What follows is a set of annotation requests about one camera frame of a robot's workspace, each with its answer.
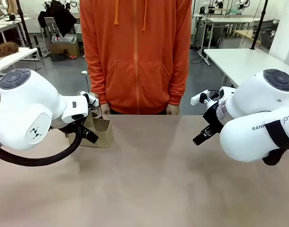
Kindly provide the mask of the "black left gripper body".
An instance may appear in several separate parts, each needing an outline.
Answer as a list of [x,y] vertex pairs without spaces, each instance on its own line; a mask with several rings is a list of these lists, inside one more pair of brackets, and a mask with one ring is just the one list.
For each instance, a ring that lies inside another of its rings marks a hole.
[[65,123],[61,117],[56,118],[51,123],[51,129],[58,129],[63,133],[76,133],[78,131],[78,128],[81,129],[81,133],[84,133],[84,122],[86,120],[86,117],[77,119],[76,121],[73,121],[71,123]]

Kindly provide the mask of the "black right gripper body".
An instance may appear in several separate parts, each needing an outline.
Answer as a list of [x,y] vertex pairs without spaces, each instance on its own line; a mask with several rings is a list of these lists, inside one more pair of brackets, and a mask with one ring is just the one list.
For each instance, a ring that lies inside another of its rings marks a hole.
[[209,124],[204,129],[205,131],[209,131],[212,133],[220,133],[221,132],[221,130],[223,128],[223,124],[219,121],[219,119],[217,117],[216,110],[217,110],[218,105],[219,105],[218,103],[213,104],[210,108],[207,109],[207,111],[203,115],[203,118]]

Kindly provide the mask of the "person's left hand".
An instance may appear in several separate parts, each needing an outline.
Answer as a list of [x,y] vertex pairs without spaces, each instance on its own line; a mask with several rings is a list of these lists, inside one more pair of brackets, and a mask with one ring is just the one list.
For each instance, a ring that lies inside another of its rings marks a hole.
[[168,104],[166,107],[166,115],[179,115],[180,105]]

